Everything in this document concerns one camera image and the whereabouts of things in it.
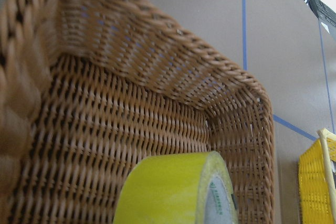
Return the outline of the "yellow clear tape roll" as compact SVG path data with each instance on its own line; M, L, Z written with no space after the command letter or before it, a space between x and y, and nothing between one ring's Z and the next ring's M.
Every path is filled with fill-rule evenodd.
M147 157L127 177L114 223L238 223L226 163L216 151Z

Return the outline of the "brown wicker basket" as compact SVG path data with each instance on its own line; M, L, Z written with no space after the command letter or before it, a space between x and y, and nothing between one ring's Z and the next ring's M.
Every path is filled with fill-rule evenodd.
M150 155L217 151L240 223L274 221L263 86L147 0L1 9L1 223L112 223Z

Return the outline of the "yellow wicker basket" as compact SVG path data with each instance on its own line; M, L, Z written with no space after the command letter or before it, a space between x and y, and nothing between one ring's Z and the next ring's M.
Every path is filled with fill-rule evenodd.
M300 156L298 182L302 223L335 223L335 134L323 128Z

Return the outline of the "blue grid tape lines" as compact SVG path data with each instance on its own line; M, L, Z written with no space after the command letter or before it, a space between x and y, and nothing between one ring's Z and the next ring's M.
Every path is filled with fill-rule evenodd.
M335 40L303 0L149 0L253 74L274 119L335 131Z

